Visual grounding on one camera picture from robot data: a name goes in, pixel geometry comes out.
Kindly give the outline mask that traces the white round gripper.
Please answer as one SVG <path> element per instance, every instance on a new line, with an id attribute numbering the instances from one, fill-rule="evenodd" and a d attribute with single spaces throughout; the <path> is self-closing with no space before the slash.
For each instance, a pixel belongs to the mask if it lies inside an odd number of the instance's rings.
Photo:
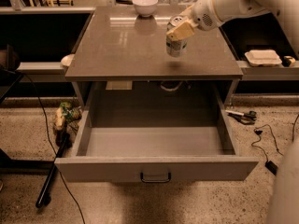
<path id="1" fill-rule="evenodd" d="M 166 36 L 171 41 L 187 39 L 194 35 L 195 29 L 209 31 L 223 25 L 214 8 L 213 0 L 197 0 L 193 6 L 189 6 L 181 12 L 182 16 L 190 17 L 181 21 L 176 27 L 170 29 Z"/>

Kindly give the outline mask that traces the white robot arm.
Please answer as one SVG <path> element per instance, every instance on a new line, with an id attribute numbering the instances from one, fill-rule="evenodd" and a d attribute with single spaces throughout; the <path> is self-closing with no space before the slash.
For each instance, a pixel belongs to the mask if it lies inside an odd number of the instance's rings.
<path id="1" fill-rule="evenodd" d="M 211 30 L 236 18 L 270 12 L 277 19 L 292 50 L 299 52 L 299 0 L 197 0 L 181 12 L 182 20 L 166 33 L 180 41 L 194 30 Z M 267 224 L 299 224 L 299 138 L 288 147 L 278 167 Z"/>

